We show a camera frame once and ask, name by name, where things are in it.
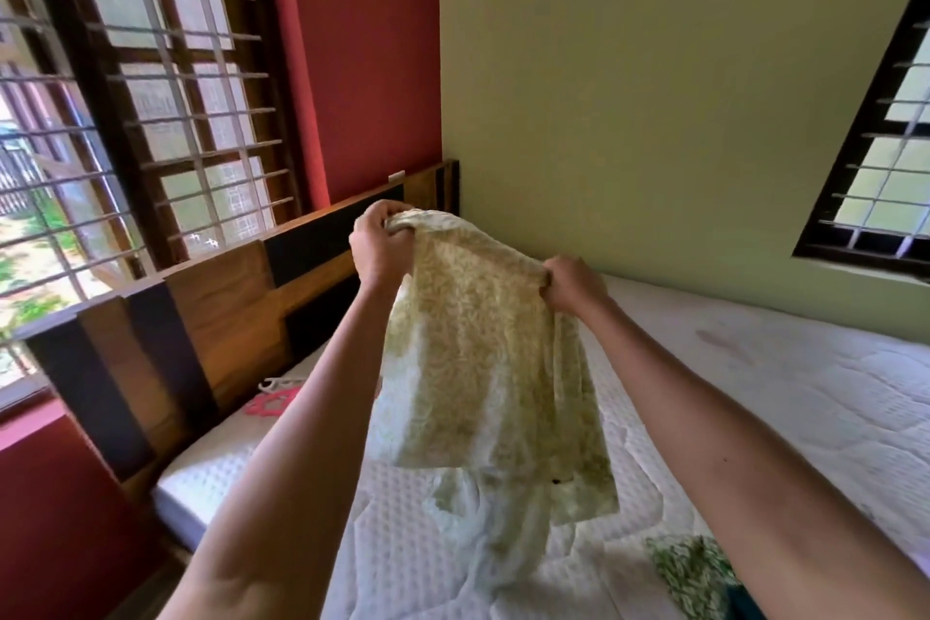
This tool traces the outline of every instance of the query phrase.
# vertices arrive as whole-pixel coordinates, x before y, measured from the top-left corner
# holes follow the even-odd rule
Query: wooden headboard
[[[17,333],[139,500],[168,462],[323,344],[358,290],[355,219],[379,199],[459,212],[459,163],[303,216]]]

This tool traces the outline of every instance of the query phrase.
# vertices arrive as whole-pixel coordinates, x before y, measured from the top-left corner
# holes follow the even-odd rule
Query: mattress
[[[777,429],[899,546],[930,542],[930,347],[628,280],[607,284],[648,332]],[[535,575],[492,600],[462,592],[464,570],[421,508],[431,474],[366,461],[324,617],[682,617],[645,539],[710,531],[606,356],[585,329],[582,338],[620,512],[552,528]],[[296,370],[306,374],[316,357]],[[233,415],[169,467],[156,501],[181,538],[199,539],[272,423]]]

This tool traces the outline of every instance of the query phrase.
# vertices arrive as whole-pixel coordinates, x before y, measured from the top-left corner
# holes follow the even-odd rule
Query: bed
[[[347,207],[350,214],[357,215],[365,202],[386,191],[424,208],[456,209],[458,166],[447,163],[433,168],[324,216],[338,215]],[[166,386],[168,367],[156,364],[154,358],[158,353],[181,351],[177,343],[172,350],[167,346],[158,350],[146,341],[151,339],[147,334],[158,331],[140,324],[139,316],[132,320],[139,306],[125,304],[140,292],[101,303],[116,301],[122,306],[130,320],[129,336],[119,336],[121,330],[116,326],[110,331],[101,326],[107,323],[106,315],[111,320],[119,317],[119,309],[110,306],[102,309],[103,316],[88,318],[87,309],[101,309],[92,305],[38,330],[27,340],[127,494],[140,503],[154,500],[159,518],[188,548],[196,546],[251,450],[273,423],[272,418],[246,416],[239,408],[254,395],[257,382],[264,377],[291,369],[300,376],[308,374],[351,301],[357,283],[352,282],[351,260],[345,252],[345,226],[351,227],[347,217],[342,219],[343,228],[327,229],[333,236],[342,232],[341,238],[332,238],[328,252],[321,253],[333,253],[327,261],[320,262],[319,255],[303,258],[290,268],[289,275],[296,277],[282,285],[277,285],[273,275],[266,275],[266,292],[275,296],[262,297],[273,302],[262,309],[273,314],[270,320],[278,340],[268,336],[267,341],[277,344],[277,350],[255,343],[254,332],[249,340],[237,335],[236,329],[255,321],[258,307],[240,304],[252,320],[242,317],[236,321],[226,305],[230,293],[243,292],[230,290],[229,284],[238,285],[255,273],[256,264],[263,264],[255,255],[249,263],[229,258],[231,252],[243,249],[209,258],[208,263],[214,262],[213,269],[207,271],[212,275],[210,281],[188,277],[172,282],[173,275],[196,273],[197,263],[156,281],[156,285],[168,284],[183,330],[201,365],[198,374],[192,372],[196,369],[190,364],[188,370],[177,362],[171,364],[175,380],[170,387]],[[311,216],[297,223],[311,226],[318,221],[319,217]],[[283,234],[291,230],[287,226],[282,229]],[[306,245],[308,229],[303,230],[303,238],[294,246]],[[319,232],[319,226],[312,230]],[[309,252],[316,254],[322,243],[313,245],[316,247]],[[276,249],[263,250],[266,263],[273,263]],[[274,271],[266,269],[269,274]],[[219,279],[218,273],[239,277]],[[607,283],[611,295],[649,332],[774,426],[897,544],[910,550],[930,542],[930,507],[926,505],[930,500],[930,347],[629,280],[608,277]],[[288,284],[296,295],[293,298],[279,292],[287,290]],[[147,289],[153,287],[142,286],[141,293]],[[200,309],[185,308],[185,295]],[[216,295],[226,297],[218,300]],[[141,301],[148,304],[154,299]],[[164,307],[150,310],[142,320],[154,319],[164,311]],[[199,320],[192,321],[194,315]],[[52,340],[49,334],[56,331],[57,350],[48,345]],[[76,333],[83,333],[84,340]],[[102,338],[108,334],[109,339]],[[110,344],[113,338],[116,344]],[[489,600],[460,593],[464,572],[421,509],[431,474],[366,461],[324,617],[681,617],[645,555],[644,542],[658,534],[709,530],[668,473],[605,356],[589,333],[582,330],[582,338],[618,484],[619,514],[552,528],[546,559],[534,577]],[[214,344],[213,349],[206,350],[207,344]],[[250,352],[241,353],[247,344]],[[78,361],[94,360],[88,347],[115,383],[118,399],[106,395],[89,375],[79,378],[83,389],[69,377],[66,365],[72,365],[70,373],[74,373]],[[235,369],[222,365],[225,358],[233,357],[231,354],[240,361]],[[95,374],[100,377],[100,369]],[[212,393],[212,409],[181,386],[196,382],[202,388],[201,377],[209,387],[207,393],[201,390],[201,396]],[[82,398],[92,398],[109,409],[104,414],[95,412]],[[111,421],[113,413],[119,412],[119,401],[123,402],[124,415],[132,417],[148,442],[147,457],[131,458],[127,448],[134,441],[132,427],[126,421],[119,426]],[[204,407],[210,409],[206,414]]]

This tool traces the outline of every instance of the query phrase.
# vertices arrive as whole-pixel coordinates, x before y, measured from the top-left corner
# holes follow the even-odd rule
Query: green patterned cloth
[[[727,588],[739,582],[712,537],[668,535],[645,544],[668,594],[688,620],[727,618]]]
[[[426,501],[494,590],[526,578],[550,524],[617,512],[617,489],[577,333],[553,314],[536,260],[454,215],[411,211],[413,274],[390,313],[366,453],[441,468]]]

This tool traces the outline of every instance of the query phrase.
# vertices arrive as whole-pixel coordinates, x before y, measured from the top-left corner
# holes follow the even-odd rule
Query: green wall
[[[441,0],[464,215],[538,256],[930,343],[791,251],[907,0]]]

